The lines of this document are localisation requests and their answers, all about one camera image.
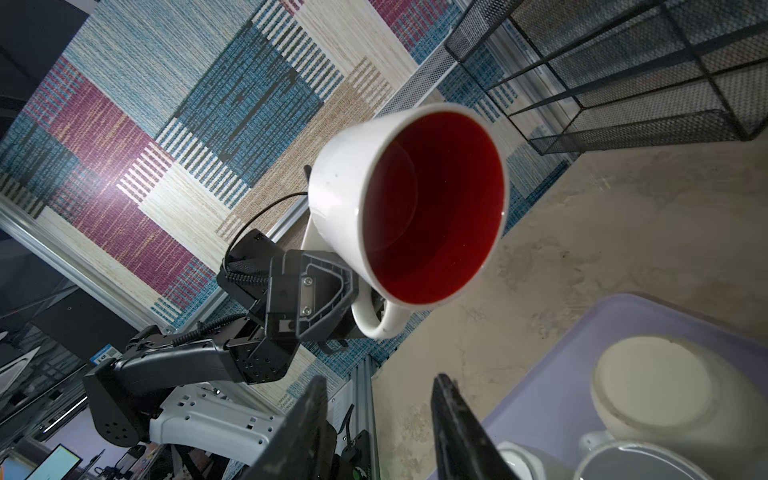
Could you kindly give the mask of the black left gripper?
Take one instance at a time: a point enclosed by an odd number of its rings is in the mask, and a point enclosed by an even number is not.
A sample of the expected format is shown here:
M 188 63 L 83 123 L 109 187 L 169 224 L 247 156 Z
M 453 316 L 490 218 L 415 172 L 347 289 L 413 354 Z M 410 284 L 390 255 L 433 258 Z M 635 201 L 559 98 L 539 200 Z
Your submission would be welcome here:
M 225 255 L 217 283 L 245 309 L 224 331 L 241 381 L 282 379 L 299 342 L 325 342 L 351 336 L 351 306 L 359 277 L 331 252 L 286 253 L 257 229 L 246 233 Z

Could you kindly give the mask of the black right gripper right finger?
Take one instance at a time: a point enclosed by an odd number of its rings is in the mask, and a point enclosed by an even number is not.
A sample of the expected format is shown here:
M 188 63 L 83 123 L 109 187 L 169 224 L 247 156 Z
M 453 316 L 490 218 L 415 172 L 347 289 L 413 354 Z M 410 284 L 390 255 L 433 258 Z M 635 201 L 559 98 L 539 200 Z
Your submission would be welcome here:
M 433 382 L 431 413 L 439 479 L 517 479 L 444 373 Z

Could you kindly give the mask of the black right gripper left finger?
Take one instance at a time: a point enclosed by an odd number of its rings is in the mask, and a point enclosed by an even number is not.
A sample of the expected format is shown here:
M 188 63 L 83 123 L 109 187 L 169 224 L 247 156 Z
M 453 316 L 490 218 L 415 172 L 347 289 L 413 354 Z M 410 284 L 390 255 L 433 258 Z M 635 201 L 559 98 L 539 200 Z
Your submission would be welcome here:
M 314 377 L 243 479 L 330 479 L 336 443 L 327 421 L 327 382 Z

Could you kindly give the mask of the white ceramic mug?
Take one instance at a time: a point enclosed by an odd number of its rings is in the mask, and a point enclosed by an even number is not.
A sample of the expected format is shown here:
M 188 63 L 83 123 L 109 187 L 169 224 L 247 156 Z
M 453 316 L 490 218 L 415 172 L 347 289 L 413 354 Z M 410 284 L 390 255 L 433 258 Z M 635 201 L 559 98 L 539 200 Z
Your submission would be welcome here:
M 468 290 L 501 239 L 508 204 L 497 141 L 476 112 L 455 103 L 339 132 L 308 183 L 315 229 L 360 281 L 353 319 L 376 340 Z

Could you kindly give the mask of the white patterned mug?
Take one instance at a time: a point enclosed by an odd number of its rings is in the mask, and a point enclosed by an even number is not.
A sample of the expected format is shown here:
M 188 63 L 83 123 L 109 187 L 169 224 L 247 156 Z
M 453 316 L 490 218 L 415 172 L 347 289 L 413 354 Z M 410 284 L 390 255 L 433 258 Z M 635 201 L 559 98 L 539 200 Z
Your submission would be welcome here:
M 522 480 L 571 480 L 572 469 L 552 455 L 536 448 L 503 441 L 497 451 L 514 474 Z

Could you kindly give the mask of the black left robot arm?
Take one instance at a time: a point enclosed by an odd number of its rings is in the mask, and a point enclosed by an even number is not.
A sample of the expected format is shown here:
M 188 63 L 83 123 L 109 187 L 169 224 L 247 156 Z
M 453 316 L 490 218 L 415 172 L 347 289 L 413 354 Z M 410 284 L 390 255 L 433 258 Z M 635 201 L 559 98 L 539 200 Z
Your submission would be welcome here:
M 337 254 L 283 250 L 253 230 L 229 246 L 217 282 L 241 313 L 182 334 L 148 327 L 121 357 L 84 377 L 94 426 L 106 441 L 191 447 L 254 464 L 281 418 L 206 384 L 279 381 L 302 344 L 343 341 L 353 329 L 359 278 Z

